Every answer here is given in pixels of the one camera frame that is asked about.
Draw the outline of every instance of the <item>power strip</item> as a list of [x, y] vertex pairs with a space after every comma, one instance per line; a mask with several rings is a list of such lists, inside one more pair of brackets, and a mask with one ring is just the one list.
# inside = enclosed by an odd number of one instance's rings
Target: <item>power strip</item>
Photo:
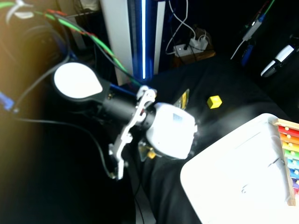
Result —
[[185, 47], [185, 44], [180, 44], [180, 45], [176, 45], [173, 47], [173, 50], [175, 52], [175, 56], [177, 57], [183, 57], [183, 56], [187, 56], [187, 55], [193, 55], [194, 54], [197, 54], [197, 53], [201, 53], [203, 52], [207, 45], [208, 45], [208, 42], [205, 38], [202, 38], [200, 41], [197, 41], [198, 44], [196, 44], [197, 46], [194, 47], [194, 40], [190, 40], [190, 43], [189, 43], [189, 46], [187, 47], [187, 49], [185, 50], [184, 47]]

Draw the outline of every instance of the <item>xylophone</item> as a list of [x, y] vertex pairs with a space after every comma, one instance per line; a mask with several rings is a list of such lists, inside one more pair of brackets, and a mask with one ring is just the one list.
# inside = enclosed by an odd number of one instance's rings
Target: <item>xylophone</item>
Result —
[[299, 124], [278, 119], [274, 125], [278, 126], [285, 167], [288, 177], [290, 206], [299, 206]]

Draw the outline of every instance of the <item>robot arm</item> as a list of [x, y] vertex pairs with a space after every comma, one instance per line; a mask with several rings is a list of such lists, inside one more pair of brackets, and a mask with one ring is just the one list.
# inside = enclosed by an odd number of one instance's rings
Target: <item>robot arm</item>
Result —
[[155, 102], [156, 91], [141, 86], [136, 98], [117, 95], [110, 83], [96, 76], [86, 65], [66, 63], [54, 75], [54, 85], [60, 95], [76, 104], [88, 107], [90, 103], [101, 106], [101, 112], [125, 123], [109, 153], [116, 159], [115, 177], [123, 178], [124, 160], [121, 153], [133, 136], [130, 129], [141, 126], [151, 149], [161, 155], [177, 159], [187, 158], [193, 142], [195, 119], [173, 105]]

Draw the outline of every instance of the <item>blurry brown object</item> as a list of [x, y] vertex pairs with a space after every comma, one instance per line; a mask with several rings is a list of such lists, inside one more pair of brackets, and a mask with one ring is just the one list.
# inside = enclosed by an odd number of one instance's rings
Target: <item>blurry brown object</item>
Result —
[[[196, 33], [196, 38], [197, 39], [200, 36], [205, 34], [205, 30], [200, 29], [198, 27], [195, 27], [194, 31]], [[207, 36], [207, 40], [208, 40], [209, 44], [203, 52], [183, 56], [183, 57], [180, 57], [180, 58], [174, 56], [173, 62], [172, 62], [172, 67], [177, 68], [177, 67], [180, 67], [184, 64], [191, 64], [193, 62], [200, 61], [200, 60], [207, 59], [207, 58], [215, 56], [216, 52], [214, 51], [214, 47], [212, 45], [212, 37], [208, 32], [206, 33], [206, 36]]]

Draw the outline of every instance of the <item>white oval cap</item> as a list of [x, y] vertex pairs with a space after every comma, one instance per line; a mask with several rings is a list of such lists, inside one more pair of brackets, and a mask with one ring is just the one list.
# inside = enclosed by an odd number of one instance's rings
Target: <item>white oval cap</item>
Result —
[[54, 74], [54, 83], [62, 94], [75, 99], [86, 98], [103, 91], [93, 70], [76, 62], [60, 66]]

